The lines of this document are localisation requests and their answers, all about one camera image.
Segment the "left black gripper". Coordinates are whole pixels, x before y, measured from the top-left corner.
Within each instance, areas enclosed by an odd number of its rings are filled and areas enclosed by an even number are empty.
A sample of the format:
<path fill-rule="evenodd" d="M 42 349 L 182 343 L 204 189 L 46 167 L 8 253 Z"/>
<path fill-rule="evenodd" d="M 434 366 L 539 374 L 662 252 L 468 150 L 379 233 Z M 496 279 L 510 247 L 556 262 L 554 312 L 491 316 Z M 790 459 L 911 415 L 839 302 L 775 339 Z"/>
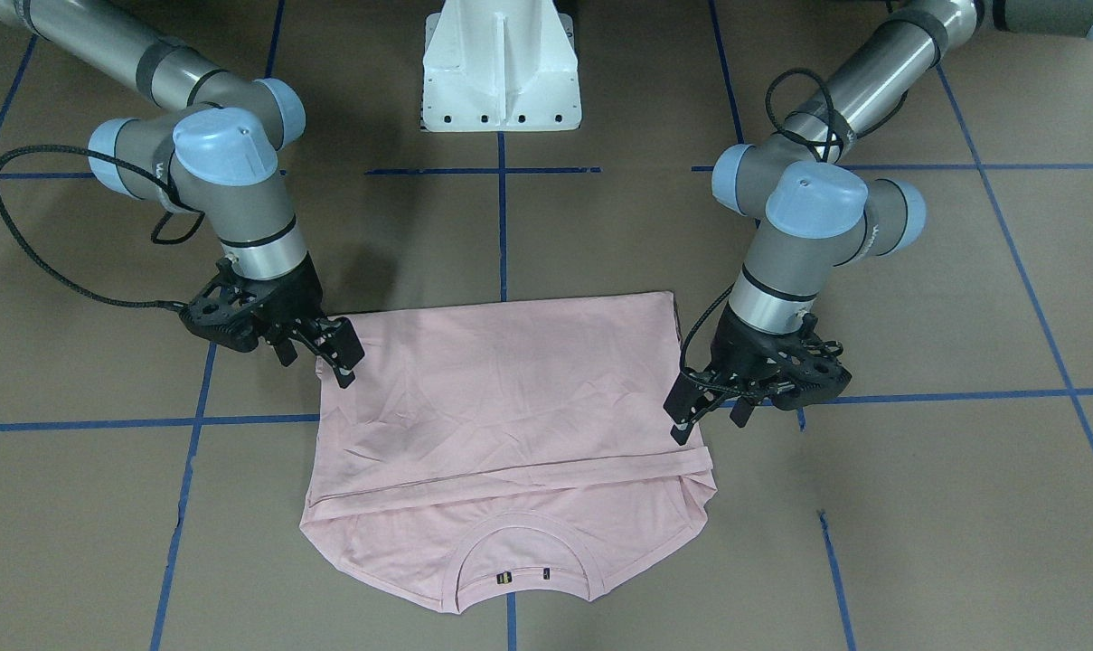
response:
<path fill-rule="evenodd" d="M 777 403 L 794 395 L 796 381 L 783 372 L 780 352 L 795 342 L 794 331 L 771 334 L 749 326 L 727 301 L 712 338 L 707 370 L 680 368 L 665 399 L 665 412 L 673 421 L 670 434 L 675 443 L 686 445 L 698 421 L 734 396 L 730 421 L 743 429 L 752 416 L 753 403 L 761 403 L 765 396 Z"/>

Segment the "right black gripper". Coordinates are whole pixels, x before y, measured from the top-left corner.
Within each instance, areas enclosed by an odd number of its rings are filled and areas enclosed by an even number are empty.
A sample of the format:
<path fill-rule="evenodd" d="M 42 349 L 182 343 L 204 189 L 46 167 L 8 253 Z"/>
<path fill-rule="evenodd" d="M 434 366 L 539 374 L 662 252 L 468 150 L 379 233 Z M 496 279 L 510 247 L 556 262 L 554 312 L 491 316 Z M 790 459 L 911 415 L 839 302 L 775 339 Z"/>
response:
<path fill-rule="evenodd" d="M 312 255 L 304 256 L 285 276 L 270 280 L 240 276 L 239 285 L 254 296 L 246 305 L 248 313 L 240 350 L 256 350 L 258 338 L 266 338 L 281 366 L 289 367 L 298 358 L 293 343 L 296 338 L 331 368 L 341 389 L 355 383 L 355 366 L 364 358 L 365 351 L 346 316 L 330 318 L 320 308 L 324 289 Z"/>

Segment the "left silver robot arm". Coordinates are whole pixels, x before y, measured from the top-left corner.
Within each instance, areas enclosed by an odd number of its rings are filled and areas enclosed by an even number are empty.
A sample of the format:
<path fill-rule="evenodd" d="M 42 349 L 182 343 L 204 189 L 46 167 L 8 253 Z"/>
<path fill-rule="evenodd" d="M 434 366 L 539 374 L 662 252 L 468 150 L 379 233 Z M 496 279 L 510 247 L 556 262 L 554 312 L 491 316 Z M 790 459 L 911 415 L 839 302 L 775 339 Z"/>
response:
<path fill-rule="evenodd" d="M 677 443 L 724 403 L 745 426 L 764 400 L 804 409 L 851 382 L 843 346 L 818 336 L 812 307 L 834 269 L 914 242 L 928 209 L 913 185 L 867 182 L 841 159 L 893 119 L 927 70 L 984 29 L 1093 40 L 1093 1 L 907 1 L 832 76 L 791 69 L 769 82 L 773 135 L 725 149 L 712 170 L 716 201 L 757 220 L 759 233 L 712 304 L 720 313 L 712 359 L 702 371 L 680 363 L 666 396 Z"/>

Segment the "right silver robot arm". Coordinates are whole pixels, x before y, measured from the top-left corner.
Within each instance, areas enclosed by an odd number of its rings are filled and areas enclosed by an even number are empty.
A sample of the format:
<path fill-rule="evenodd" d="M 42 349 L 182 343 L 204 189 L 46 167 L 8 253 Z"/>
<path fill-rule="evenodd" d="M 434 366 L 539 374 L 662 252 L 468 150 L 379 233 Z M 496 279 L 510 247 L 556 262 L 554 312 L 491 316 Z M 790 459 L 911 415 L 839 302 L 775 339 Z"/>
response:
<path fill-rule="evenodd" d="M 249 352 L 261 343 L 281 365 L 297 345 L 354 382 L 363 358 L 354 326 L 324 312 L 324 289 L 304 241 L 278 154 L 303 135 L 306 113 L 281 80 L 246 80 L 185 42 L 108 1 L 0 1 L 0 22 L 54 42 L 163 110 L 99 125 L 84 147 L 44 153 L 89 159 L 101 184 L 167 217 L 208 222 L 222 247 L 215 275 L 188 301 L 133 301 L 174 312 L 193 336 Z"/>

